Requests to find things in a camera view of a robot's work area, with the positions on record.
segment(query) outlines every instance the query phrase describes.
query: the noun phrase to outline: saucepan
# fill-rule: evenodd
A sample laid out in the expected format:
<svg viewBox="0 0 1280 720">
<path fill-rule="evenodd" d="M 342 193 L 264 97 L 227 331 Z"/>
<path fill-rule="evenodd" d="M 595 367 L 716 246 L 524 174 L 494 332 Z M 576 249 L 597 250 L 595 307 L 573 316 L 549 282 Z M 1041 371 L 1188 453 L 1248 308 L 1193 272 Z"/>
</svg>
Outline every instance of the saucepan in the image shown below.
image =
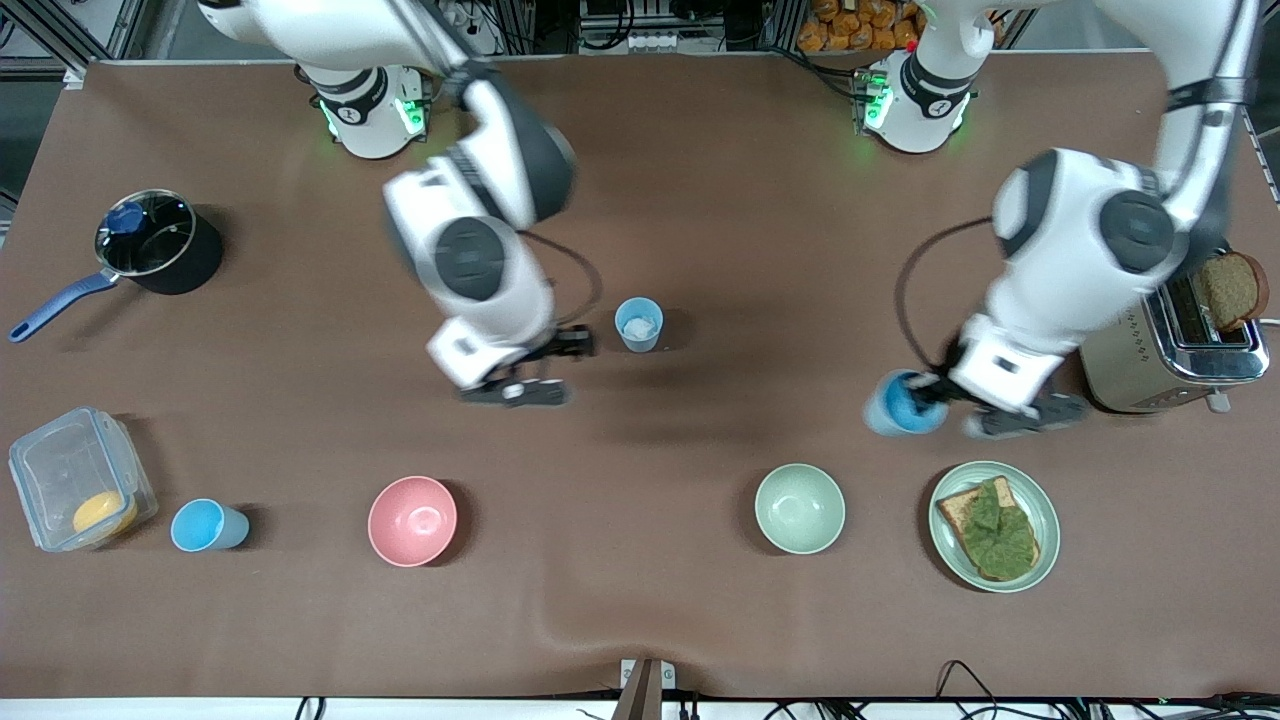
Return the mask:
<svg viewBox="0 0 1280 720">
<path fill-rule="evenodd" d="M 151 292 L 182 295 L 205 284 L 223 261 L 223 238 L 179 195 L 143 190 L 116 202 L 97 227 L 93 254 L 102 269 L 64 287 L 9 331 L 22 342 L 77 300 L 128 278 Z"/>
</svg>

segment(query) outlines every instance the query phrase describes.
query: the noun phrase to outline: pink bowl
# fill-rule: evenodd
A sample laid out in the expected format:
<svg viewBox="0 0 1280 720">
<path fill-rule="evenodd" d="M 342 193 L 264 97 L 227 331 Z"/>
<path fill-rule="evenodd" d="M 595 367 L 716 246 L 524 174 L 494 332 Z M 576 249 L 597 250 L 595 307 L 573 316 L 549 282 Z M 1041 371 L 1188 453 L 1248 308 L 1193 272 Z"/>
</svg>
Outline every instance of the pink bowl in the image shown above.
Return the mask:
<svg viewBox="0 0 1280 720">
<path fill-rule="evenodd" d="M 369 510 L 369 542 L 397 568 L 435 560 L 458 529 L 458 509 L 439 480 L 401 478 L 378 493 Z"/>
</svg>

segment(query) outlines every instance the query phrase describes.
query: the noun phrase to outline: green indicator light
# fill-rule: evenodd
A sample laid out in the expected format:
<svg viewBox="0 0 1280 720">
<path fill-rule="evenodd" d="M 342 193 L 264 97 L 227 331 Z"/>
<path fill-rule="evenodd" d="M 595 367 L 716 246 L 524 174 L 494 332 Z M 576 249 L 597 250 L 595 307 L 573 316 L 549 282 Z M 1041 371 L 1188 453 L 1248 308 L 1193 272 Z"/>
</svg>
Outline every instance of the green indicator light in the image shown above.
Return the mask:
<svg viewBox="0 0 1280 720">
<path fill-rule="evenodd" d="M 404 123 L 404 129 L 410 135 L 422 132 L 422 110 L 416 102 L 397 101 L 396 110 L 399 113 L 401 122 Z"/>
</svg>

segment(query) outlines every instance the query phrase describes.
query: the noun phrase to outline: light blue cup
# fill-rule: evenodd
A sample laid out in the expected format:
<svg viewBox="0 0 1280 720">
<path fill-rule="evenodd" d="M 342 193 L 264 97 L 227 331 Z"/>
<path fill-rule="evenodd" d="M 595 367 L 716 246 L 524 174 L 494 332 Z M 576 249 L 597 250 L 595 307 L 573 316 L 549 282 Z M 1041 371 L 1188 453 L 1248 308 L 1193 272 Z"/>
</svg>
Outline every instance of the light blue cup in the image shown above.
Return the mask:
<svg viewBox="0 0 1280 720">
<path fill-rule="evenodd" d="M 183 505 L 169 527 L 169 538 L 183 552 L 227 550 L 247 536 L 248 518 L 243 512 L 207 497 Z"/>
<path fill-rule="evenodd" d="M 937 404 L 920 413 L 906 388 L 911 370 L 893 370 L 876 386 L 863 405 L 863 421 L 884 437 L 922 436 L 938 429 L 947 419 L 947 406 Z"/>
<path fill-rule="evenodd" d="M 649 352 L 658 345 L 658 336 L 662 334 L 662 307 L 648 297 L 632 297 L 618 305 L 618 311 L 613 314 L 613 327 L 622 336 L 627 350 Z"/>
</svg>

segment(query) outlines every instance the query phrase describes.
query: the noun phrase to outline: light green bowl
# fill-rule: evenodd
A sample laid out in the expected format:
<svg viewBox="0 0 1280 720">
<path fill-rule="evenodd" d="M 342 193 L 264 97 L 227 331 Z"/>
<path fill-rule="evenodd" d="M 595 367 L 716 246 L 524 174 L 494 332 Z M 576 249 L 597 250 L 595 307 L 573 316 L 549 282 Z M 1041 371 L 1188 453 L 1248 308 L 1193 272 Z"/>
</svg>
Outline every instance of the light green bowl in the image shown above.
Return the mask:
<svg viewBox="0 0 1280 720">
<path fill-rule="evenodd" d="M 755 521 L 787 552 L 822 552 L 845 528 L 845 496 L 827 473 L 792 462 L 765 475 L 755 491 Z"/>
</svg>

